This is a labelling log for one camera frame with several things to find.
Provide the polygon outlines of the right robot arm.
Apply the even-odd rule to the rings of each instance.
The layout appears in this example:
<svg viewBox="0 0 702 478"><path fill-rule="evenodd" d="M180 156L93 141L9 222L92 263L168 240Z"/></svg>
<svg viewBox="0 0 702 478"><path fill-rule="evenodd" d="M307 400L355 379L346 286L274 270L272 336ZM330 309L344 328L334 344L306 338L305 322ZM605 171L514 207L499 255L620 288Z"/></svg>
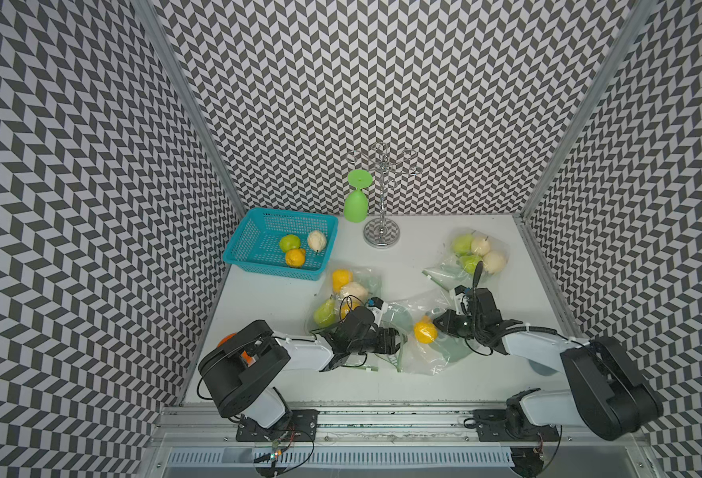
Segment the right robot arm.
<svg viewBox="0 0 702 478"><path fill-rule="evenodd" d="M486 288L460 286L455 300L456 309L434 320L438 332L524 358L567 380L566 390L532 388L509 398L504 426L510 437L574 426L614 441L664 415L659 394L618 340L569 338L552 328L506 320Z"/></svg>

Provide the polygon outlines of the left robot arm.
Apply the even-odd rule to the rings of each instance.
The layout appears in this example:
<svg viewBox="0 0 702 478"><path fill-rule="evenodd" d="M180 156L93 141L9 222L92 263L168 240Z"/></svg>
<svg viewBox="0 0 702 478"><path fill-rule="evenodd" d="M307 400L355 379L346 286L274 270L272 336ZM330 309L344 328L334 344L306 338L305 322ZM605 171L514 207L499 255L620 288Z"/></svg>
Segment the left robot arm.
<svg viewBox="0 0 702 478"><path fill-rule="evenodd" d="M275 332L256 320L201 359L200 384L223 418L249 419L265 430L283 430L291 410L273 386L284 372L332 372L354 356L391 356L403 344L394 328L379 324L382 311L359 306L308 338Z"/></svg>

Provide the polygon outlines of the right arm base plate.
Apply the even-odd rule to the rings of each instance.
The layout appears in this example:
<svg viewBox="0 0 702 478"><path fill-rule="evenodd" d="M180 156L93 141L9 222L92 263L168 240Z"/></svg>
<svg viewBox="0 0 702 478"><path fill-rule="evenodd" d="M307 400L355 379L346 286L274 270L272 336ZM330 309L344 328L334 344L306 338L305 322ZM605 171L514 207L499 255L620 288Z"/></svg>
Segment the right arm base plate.
<svg viewBox="0 0 702 478"><path fill-rule="evenodd" d="M534 425L519 409L475 409L463 421L464 428L476 430L481 442L556 442L560 437L552 425Z"/></svg>

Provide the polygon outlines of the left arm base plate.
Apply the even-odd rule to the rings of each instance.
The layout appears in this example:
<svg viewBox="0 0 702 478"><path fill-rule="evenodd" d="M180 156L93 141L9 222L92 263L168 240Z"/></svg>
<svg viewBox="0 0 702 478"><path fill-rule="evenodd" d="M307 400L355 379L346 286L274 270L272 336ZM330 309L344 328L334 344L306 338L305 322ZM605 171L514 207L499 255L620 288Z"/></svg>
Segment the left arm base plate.
<svg viewBox="0 0 702 478"><path fill-rule="evenodd" d="M243 417L237 427L237 442L313 442L319 411L317 409L289 410L274 426L262 428L251 418Z"/></svg>

